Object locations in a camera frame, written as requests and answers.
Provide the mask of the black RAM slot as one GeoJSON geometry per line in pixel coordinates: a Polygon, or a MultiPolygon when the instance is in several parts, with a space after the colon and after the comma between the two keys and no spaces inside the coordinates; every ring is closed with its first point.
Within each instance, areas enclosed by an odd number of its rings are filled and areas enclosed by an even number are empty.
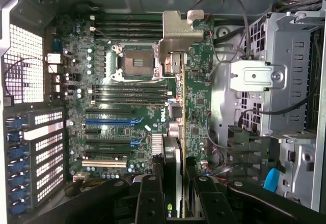
{"type": "Polygon", "coordinates": [[[117,85],[117,84],[111,84],[111,85],[92,85],[92,89],[163,89],[167,90],[169,87],[164,85],[117,85]]]}
{"type": "Polygon", "coordinates": [[[150,90],[150,89],[92,89],[93,94],[159,94],[159,95],[167,95],[167,91],[164,90],[150,90]]]}
{"type": "Polygon", "coordinates": [[[162,21],[162,16],[145,14],[97,14],[95,20],[162,21]]]}
{"type": "Polygon", "coordinates": [[[133,105],[164,105],[164,100],[142,100],[142,99],[92,99],[91,104],[133,104],[133,105]]]}
{"type": "Polygon", "coordinates": [[[169,95],[158,93],[93,93],[95,98],[116,98],[116,99],[150,99],[150,100],[163,100],[167,99],[169,95]]]}
{"type": "Polygon", "coordinates": [[[155,31],[162,32],[162,27],[159,26],[122,26],[122,25],[98,25],[97,30],[101,31],[155,31]]]}
{"type": "MultiPolygon", "coordinates": [[[[95,32],[96,27],[90,27],[91,32],[95,32]]],[[[102,31],[108,38],[145,38],[158,39],[162,37],[162,32],[155,31],[102,31]]]]}
{"type": "Polygon", "coordinates": [[[94,20],[97,25],[103,24],[148,24],[148,25],[162,25],[162,21],[136,21],[136,20],[94,20]]]}

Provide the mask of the silver chipset heat sink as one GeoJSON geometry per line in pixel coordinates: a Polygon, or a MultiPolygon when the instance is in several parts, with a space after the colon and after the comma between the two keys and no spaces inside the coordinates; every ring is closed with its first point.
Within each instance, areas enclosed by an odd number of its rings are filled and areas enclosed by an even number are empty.
{"type": "Polygon", "coordinates": [[[151,154],[152,156],[162,153],[162,140],[163,135],[161,133],[153,133],[151,138],[151,154]]]}

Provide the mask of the blue expansion slot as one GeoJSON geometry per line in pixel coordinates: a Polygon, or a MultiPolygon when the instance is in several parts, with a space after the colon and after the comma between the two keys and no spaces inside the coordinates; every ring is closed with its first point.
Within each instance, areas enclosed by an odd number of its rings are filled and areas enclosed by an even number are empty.
{"type": "Polygon", "coordinates": [[[134,126],[133,120],[111,120],[111,119],[85,119],[86,125],[111,125],[111,126],[134,126]]]}

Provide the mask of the blue plastic release tab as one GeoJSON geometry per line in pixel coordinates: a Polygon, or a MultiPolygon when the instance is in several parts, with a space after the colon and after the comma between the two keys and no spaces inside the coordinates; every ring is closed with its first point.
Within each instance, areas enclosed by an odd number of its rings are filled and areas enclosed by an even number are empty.
{"type": "Polygon", "coordinates": [[[276,168],[272,168],[265,178],[263,188],[268,191],[275,192],[278,187],[279,177],[280,172],[276,168]]]}

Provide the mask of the white PCI slot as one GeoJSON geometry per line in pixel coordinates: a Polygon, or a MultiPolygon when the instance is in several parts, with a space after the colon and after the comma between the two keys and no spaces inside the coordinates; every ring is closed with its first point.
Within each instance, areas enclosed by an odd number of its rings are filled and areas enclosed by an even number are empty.
{"type": "Polygon", "coordinates": [[[81,162],[82,167],[126,168],[127,160],[89,159],[81,162]]]}

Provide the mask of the blue slot latch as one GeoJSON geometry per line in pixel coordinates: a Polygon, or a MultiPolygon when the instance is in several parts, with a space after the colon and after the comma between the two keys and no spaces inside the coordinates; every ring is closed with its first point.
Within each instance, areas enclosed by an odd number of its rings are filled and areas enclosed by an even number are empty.
{"type": "Polygon", "coordinates": [[[7,134],[8,143],[19,143],[22,141],[22,134],[20,132],[10,132],[7,134]]]}
{"type": "Polygon", "coordinates": [[[7,155],[10,159],[20,158],[23,155],[28,154],[29,151],[24,146],[11,147],[8,149],[7,155]]]}
{"type": "Polygon", "coordinates": [[[25,213],[29,209],[30,205],[28,202],[16,201],[12,203],[9,207],[9,212],[12,215],[18,215],[25,213]]]}
{"type": "Polygon", "coordinates": [[[6,127],[8,129],[20,129],[28,124],[26,117],[14,117],[6,120],[6,127]]]}
{"type": "Polygon", "coordinates": [[[28,195],[28,190],[26,188],[13,188],[9,192],[9,199],[11,201],[16,201],[19,199],[24,199],[28,195]]]}
{"type": "Polygon", "coordinates": [[[27,175],[13,175],[13,177],[9,179],[9,186],[16,187],[19,185],[23,185],[27,179],[27,175]]]}
{"type": "Polygon", "coordinates": [[[8,170],[10,173],[20,172],[26,167],[29,167],[29,162],[26,160],[13,160],[8,164],[8,170]]]}

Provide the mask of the CPU socket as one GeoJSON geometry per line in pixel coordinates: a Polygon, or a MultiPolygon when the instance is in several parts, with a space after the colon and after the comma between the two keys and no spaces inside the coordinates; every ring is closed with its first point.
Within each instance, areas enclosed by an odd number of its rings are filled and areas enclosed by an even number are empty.
{"type": "Polygon", "coordinates": [[[125,80],[163,77],[156,43],[122,42],[113,45],[111,50],[115,53],[116,64],[115,72],[110,75],[111,81],[129,83],[125,80]]]}

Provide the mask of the silver drive cage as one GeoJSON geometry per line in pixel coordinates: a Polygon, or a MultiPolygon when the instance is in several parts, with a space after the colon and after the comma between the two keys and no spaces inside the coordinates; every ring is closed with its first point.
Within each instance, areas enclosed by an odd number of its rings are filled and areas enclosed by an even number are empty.
{"type": "Polygon", "coordinates": [[[318,118],[323,17],[272,13],[250,27],[252,59],[230,64],[235,92],[233,157],[248,167],[280,172],[275,193],[318,209],[317,167],[321,141],[312,129],[318,118]]]}

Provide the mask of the green Dell motherboard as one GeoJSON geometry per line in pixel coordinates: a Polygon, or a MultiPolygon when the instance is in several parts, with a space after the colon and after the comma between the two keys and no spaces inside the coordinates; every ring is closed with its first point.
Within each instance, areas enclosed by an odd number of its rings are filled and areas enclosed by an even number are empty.
{"type": "MultiPolygon", "coordinates": [[[[45,29],[45,52],[51,81],[50,100],[65,107],[67,118],[68,171],[88,172],[88,179],[125,178],[152,172],[151,138],[153,133],[171,136],[180,142],[182,108],[178,99],[176,78],[157,83],[124,83],[111,81],[115,72],[115,44],[156,43],[158,39],[108,38],[90,31],[98,26],[95,15],[60,14],[45,29]],[[92,85],[164,85],[168,86],[164,105],[91,104],[92,85]],[[86,115],[86,109],[132,110],[132,115],[86,115]],[[85,119],[133,120],[134,126],[86,125],[85,119]],[[99,128],[99,135],[85,135],[85,129],[99,128]],[[87,139],[115,139],[130,141],[130,145],[114,146],[86,144],[87,139]],[[86,150],[131,150],[132,155],[87,155],[86,150]],[[126,168],[82,167],[83,160],[127,160],[126,168]]],[[[103,24],[122,26],[159,26],[148,24],[103,24]]],[[[186,157],[194,157],[196,169],[206,173],[209,169],[211,144],[208,139],[211,113],[211,78],[213,52],[207,41],[193,44],[187,54],[186,76],[186,157]]],[[[164,77],[174,76],[168,63],[162,65],[164,77]]]]}

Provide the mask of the white power connector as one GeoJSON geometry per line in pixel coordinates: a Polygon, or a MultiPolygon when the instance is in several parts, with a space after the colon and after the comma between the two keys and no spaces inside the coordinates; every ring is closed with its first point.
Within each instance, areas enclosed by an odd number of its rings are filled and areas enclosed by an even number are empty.
{"type": "Polygon", "coordinates": [[[87,181],[89,177],[89,173],[88,172],[80,172],[80,173],[76,173],[75,175],[73,175],[72,177],[72,182],[83,182],[85,183],[87,181]]]}

